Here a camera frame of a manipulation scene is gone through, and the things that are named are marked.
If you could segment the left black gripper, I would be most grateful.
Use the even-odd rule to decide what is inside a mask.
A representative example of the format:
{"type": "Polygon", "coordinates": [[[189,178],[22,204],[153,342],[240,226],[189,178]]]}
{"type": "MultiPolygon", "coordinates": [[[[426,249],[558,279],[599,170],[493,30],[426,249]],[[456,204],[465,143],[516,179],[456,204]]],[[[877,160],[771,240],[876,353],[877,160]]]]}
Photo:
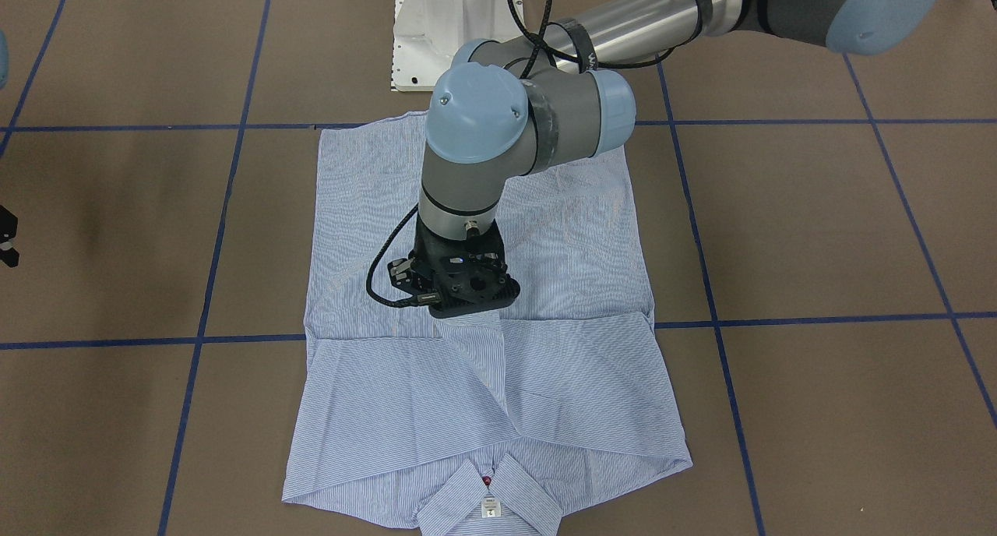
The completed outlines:
{"type": "Polygon", "coordinates": [[[508,308],[520,295],[509,274],[501,231],[493,224],[484,234],[456,241],[436,235],[418,220],[414,247],[406,259],[387,266],[392,287],[409,302],[428,306],[436,319],[508,308]]]}

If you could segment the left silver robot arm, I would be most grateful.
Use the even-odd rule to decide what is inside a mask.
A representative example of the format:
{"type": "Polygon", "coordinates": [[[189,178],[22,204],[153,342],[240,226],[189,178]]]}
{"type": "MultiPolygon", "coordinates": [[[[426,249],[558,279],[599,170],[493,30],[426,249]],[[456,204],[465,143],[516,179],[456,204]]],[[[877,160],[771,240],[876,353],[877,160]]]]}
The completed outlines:
{"type": "Polygon", "coordinates": [[[421,191],[407,213],[414,246],[387,266],[405,292],[389,308],[456,317],[508,308],[510,276],[495,223],[510,178],[622,146],[636,124],[623,69],[660,64],[705,36],[749,30],[856,55],[911,35],[936,0],[616,0],[505,42],[463,44],[435,84],[426,114],[421,191]]]}

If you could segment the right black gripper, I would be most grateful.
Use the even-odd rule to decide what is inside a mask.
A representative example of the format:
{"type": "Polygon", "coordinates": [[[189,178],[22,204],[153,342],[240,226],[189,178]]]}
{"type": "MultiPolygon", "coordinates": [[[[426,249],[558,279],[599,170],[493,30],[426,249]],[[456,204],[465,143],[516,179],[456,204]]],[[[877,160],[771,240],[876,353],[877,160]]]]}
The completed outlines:
{"type": "Polygon", "coordinates": [[[20,252],[13,245],[16,237],[19,219],[11,210],[0,206],[1,214],[1,263],[7,267],[16,267],[20,263],[20,252]]]}

